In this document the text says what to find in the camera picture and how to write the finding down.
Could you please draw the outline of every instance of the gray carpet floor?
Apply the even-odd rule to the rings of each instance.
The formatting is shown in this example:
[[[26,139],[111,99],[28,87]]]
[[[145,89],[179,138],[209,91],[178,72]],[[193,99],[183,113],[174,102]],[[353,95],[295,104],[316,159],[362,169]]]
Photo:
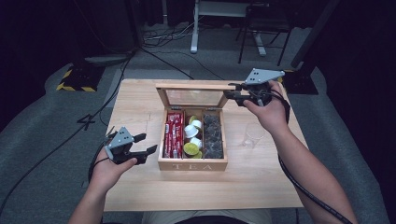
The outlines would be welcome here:
[[[251,38],[247,40],[249,46],[245,48],[243,61],[238,64],[241,40],[234,40],[236,34],[237,30],[232,28],[203,29],[196,54],[190,54],[189,35],[147,50],[195,79],[244,80],[252,68],[290,68],[290,61],[309,30],[292,32],[279,67],[276,62],[280,49],[267,49],[267,56],[261,57]],[[285,36],[280,36],[275,44],[281,45],[282,38]],[[264,35],[262,39],[265,43],[271,36]],[[77,120],[96,113],[120,77],[120,65],[114,65],[103,73],[97,92],[56,91],[69,66],[66,64],[50,76],[45,86],[46,95],[26,107],[0,133],[1,201],[29,169],[81,126]],[[143,51],[132,58],[125,76],[187,78]],[[316,69],[311,77],[319,95],[289,94],[310,150],[339,179],[360,223],[389,223],[378,183],[327,97],[323,75]],[[112,104],[109,104],[86,131],[77,132],[26,176],[9,197],[0,223],[65,223],[85,191],[83,184],[88,178],[89,164],[106,134],[111,112]],[[274,223],[296,223],[294,208],[272,209],[272,214]],[[300,223],[312,223],[303,208],[299,214]],[[141,217],[140,212],[107,212],[104,221],[139,223]]]

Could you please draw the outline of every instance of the wooden tea box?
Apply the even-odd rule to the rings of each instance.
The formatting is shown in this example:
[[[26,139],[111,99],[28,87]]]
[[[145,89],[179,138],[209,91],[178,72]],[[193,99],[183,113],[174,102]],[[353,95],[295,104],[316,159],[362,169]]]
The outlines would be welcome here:
[[[224,171],[228,159],[222,111],[227,98],[223,91],[234,87],[157,83],[156,89],[164,106],[160,170]],[[199,140],[201,145],[194,144]]]

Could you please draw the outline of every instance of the human hand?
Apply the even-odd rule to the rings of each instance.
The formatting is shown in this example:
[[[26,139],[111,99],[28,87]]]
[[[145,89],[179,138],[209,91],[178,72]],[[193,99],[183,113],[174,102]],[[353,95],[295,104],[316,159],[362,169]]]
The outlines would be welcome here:
[[[98,191],[98,193],[106,194],[119,181],[121,175],[137,163],[137,159],[132,158],[122,164],[116,164],[108,158],[105,149],[102,148],[96,162],[98,163],[93,169],[90,188]]]
[[[283,94],[278,82],[270,80],[268,83],[271,90]],[[288,127],[285,120],[285,107],[275,97],[272,97],[271,102],[266,106],[257,106],[249,100],[245,100],[244,105],[251,113],[257,116],[262,127],[269,133]]]

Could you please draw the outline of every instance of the black chair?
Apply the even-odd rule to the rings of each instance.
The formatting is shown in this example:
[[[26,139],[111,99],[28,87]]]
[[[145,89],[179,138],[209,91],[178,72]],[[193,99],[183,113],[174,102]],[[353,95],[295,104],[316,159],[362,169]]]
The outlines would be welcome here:
[[[285,9],[285,3],[276,1],[276,0],[267,0],[266,2],[263,1],[251,1],[250,5],[246,8],[246,17],[244,20],[244,24],[239,29],[238,35],[236,40],[238,40],[242,29],[244,30],[244,36],[242,40],[242,47],[239,53],[239,61],[241,63],[242,60],[242,53],[244,51],[245,46],[245,39],[247,36],[247,32],[252,34],[260,33],[260,34],[271,34],[275,35],[269,45],[263,46],[267,48],[279,48],[273,47],[271,44],[274,43],[276,38],[281,33],[286,33],[286,40],[283,44],[282,51],[280,53],[279,60],[277,62],[277,66],[280,65],[282,61],[283,54],[285,52],[285,48],[288,45],[289,37],[291,30],[293,28],[292,23],[290,22],[291,15],[288,15],[287,12],[289,10]]]

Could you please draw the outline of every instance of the person's right hand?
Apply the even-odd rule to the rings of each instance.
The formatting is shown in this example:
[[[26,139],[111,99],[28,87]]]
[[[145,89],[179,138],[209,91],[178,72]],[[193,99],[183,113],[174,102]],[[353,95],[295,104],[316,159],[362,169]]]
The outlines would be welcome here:
[[[271,90],[283,94],[278,82],[270,80],[269,87]],[[275,97],[272,97],[271,102],[266,106],[257,106],[249,100],[244,101],[244,105],[251,113],[257,116],[262,127],[269,133],[288,127],[285,120],[285,107]]]

